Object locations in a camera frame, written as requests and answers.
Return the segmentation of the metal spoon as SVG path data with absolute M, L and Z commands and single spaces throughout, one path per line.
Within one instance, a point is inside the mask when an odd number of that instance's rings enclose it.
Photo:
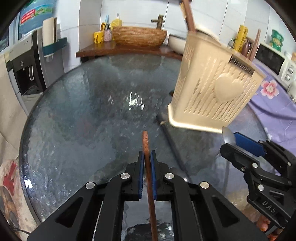
M 234 136 L 234 133 L 227 127 L 223 126 L 222 127 L 222 135 L 224 139 L 224 143 L 228 143 L 232 146 L 236 146 L 236 139 Z

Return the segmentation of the thin brown chopstick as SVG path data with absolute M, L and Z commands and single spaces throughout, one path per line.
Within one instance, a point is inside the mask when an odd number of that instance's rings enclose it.
M 158 241 L 157 233 L 157 219 L 154 206 L 154 196 L 152 188 L 152 172 L 151 172 L 151 162 L 150 162 L 150 152 L 149 152 L 149 137 L 148 132 L 142 132 L 142 147 L 144 153 L 144 162 L 145 162 L 145 172 L 146 172 L 146 181 L 147 181 L 147 197 L 148 197 L 148 206 L 149 206 L 149 218 L 151 224 L 151 233 L 152 240 Z

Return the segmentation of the black chopstick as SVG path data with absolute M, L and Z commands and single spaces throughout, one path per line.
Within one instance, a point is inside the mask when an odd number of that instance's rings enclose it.
M 167 122 L 165 121 L 165 119 L 163 118 L 161 113 L 157 114 L 157 122 L 158 122 L 159 126 L 161 127 L 161 129 L 163 130 L 163 133 L 166 137 L 166 141 L 167 141 L 167 143 L 171 149 L 171 152 L 173 153 L 173 157 L 179 167 L 179 169 L 177 169 L 177 174 L 179 176 L 181 176 L 185 181 L 191 182 L 192 179 L 187 171 L 187 168 L 182 160 L 182 157 L 180 156 L 180 153 L 176 147 L 175 142 L 171 138 L 171 135 L 170 135 L 168 128 L 167 128 Z

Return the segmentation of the purple floral cloth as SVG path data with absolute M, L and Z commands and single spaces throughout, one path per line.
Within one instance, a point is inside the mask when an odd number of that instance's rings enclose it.
M 249 106 L 262 124 L 267 139 L 295 154 L 295 103 L 266 67 L 259 63 L 255 66 L 266 78 Z

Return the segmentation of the cream plastic utensil holder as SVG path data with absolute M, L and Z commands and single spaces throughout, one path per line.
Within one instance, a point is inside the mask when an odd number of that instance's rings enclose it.
M 266 75 L 250 60 L 202 32 L 187 35 L 168 118 L 177 128 L 221 133 Z

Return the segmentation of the white microwave oven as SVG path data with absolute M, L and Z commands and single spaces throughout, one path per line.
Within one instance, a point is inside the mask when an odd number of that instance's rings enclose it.
M 280 51 L 265 43 L 260 43 L 255 59 L 269 69 L 269 72 L 285 90 L 288 90 L 289 86 L 295 82 L 295 62 L 281 54 Z

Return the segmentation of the green stacked containers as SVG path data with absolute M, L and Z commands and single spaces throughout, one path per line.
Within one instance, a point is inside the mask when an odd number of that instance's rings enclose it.
M 277 31 L 277 30 L 272 30 L 271 31 L 271 36 L 269 40 L 269 45 L 276 49 L 277 51 L 281 52 L 281 48 L 283 46 L 283 41 L 284 38 L 283 36 Z

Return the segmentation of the yellow bottle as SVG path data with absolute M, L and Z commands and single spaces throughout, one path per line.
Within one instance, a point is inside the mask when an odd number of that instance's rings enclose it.
M 247 37 L 247 33 L 248 33 L 248 28 L 245 27 L 244 25 L 240 25 L 238 33 L 236 35 L 235 41 L 234 41 L 234 45 L 233 45 L 233 49 L 237 52 L 240 52 L 245 39 Z

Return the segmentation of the wooden counter shelf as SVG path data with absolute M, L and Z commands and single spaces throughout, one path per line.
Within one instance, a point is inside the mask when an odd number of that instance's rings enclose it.
M 182 55 L 175 53 L 167 45 L 156 47 L 141 47 L 129 45 L 117 45 L 116 42 L 91 44 L 76 52 L 76 57 L 81 58 L 82 63 L 95 59 L 99 56 L 113 56 L 122 54 L 150 54 L 182 60 Z

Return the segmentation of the water dispenser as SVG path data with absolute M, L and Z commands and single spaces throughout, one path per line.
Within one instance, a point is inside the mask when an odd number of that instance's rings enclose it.
M 26 114 L 47 89 L 44 66 L 42 29 L 30 31 L 9 51 L 10 62 L 18 86 L 17 97 Z

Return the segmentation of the wooden basin sink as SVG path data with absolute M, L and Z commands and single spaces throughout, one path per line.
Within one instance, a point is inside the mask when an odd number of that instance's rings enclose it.
M 167 31 L 161 29 L 121 26 L 114 27 L 112 37 L 116 44 L 138 47 L 157 47 L 163 44 Z

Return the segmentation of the brass faucet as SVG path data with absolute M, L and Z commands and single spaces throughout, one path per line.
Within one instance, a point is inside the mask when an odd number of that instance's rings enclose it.
M 158 15 L 158 18 L 157 19 L 151 19 L 151 22 L 157 24 L 157 29 L 161 29 L 162 25 L 164 23 L 164 16 L 163 15 Z

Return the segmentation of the blue water bottle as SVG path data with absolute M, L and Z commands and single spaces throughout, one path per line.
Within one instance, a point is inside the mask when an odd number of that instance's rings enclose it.
M 30 1 L 20 13 L 18 33 L 25 35 L 28 32 L 39 28 L 43 25 L 45 19 L 54 15 L 56 2 L 53 0 L 36 0 Z

